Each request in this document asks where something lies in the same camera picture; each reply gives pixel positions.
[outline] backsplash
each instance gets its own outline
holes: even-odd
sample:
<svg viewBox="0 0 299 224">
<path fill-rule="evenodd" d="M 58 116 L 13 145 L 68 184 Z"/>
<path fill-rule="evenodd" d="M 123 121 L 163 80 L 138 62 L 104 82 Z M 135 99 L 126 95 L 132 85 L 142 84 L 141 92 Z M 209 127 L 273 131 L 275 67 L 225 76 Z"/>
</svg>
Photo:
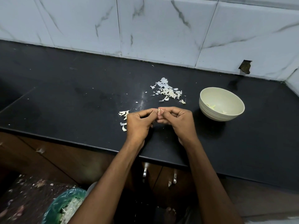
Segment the backsplash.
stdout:
<svg viewBox="0 0 299 224">
<path fill-rule="evenodd" d="M 248 60 L 299 91 L 299 0 L 0 0 L 0 39 L 232 74 Z"/>
</svg>

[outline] person's left arm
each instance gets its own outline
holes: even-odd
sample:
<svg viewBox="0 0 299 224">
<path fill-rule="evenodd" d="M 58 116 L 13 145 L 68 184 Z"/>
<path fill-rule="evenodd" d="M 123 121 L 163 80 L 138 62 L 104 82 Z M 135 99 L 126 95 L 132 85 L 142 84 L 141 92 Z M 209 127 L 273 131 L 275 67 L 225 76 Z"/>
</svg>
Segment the person's left arm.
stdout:
<svg viewBox="0 0 299 224">
<path fill-rule="evenodd" d="M 69 224 L 111 223 L 130 168 L 144 145 L 144 139 L 157 118 L 157 112 L 157 109 L 151 108 L 128 114 L 127 139 L 122 149 Z"/>
</svg>

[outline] person's right arm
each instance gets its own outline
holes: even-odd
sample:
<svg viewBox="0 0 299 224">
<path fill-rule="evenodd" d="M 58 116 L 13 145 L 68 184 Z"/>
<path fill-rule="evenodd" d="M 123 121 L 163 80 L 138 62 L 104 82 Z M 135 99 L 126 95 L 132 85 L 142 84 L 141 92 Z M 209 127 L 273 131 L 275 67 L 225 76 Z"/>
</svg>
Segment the person's right arm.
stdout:
<svg viewBox="0 0 299 224">
<path fill-rule="evenodd" d="M 192 112 L 177 107 L 159 109 L 157 122 L 171 124 L 186 149 L 203 223 L 244 223 L 204 152 L 196 134 Z"/>
</svg>

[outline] black countertop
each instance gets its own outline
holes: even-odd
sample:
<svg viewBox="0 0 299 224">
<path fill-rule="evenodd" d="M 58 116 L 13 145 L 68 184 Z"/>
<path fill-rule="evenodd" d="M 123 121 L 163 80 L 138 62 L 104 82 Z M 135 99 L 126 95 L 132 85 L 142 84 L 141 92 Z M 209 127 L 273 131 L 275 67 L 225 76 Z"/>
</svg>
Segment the black countertop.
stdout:
<svg viewBox="0 0 299 224">
<path fill-rule="evenodd" d="M 162 77 L 186 105 L 150 96 Z M 0 86 L 2 131 L 115 154 L 126 138 L 119 111 L 178 106 L 193 112 L 217 173 L 299 191 L 299 97 L 283 83 L 0 41 Z M 245 112 L 228 122 L 205 117 L 199 94 L 210 86 L 238 95 Z M 154 125 L 139 158 L 188 168 L 168 125 Z"/>
</svg>

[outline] forearm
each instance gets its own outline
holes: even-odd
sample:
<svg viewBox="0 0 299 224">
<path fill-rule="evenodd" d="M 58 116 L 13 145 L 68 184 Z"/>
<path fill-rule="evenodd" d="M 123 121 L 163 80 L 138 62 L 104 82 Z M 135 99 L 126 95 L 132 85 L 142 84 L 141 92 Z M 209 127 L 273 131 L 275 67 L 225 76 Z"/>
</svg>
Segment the forearm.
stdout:
<svg viewBox="0 0 299 224">
<path fill-rule="evenodd" d="M 243 223 L 200 141 L 186 143 L 185 149 L 196 186 L 202 221 L 204 223 Z"/>
<path fill-rule="evenodd" d="M 111 223 L 139 145 L 126 141 L 69 224 Z"/>
</svg>

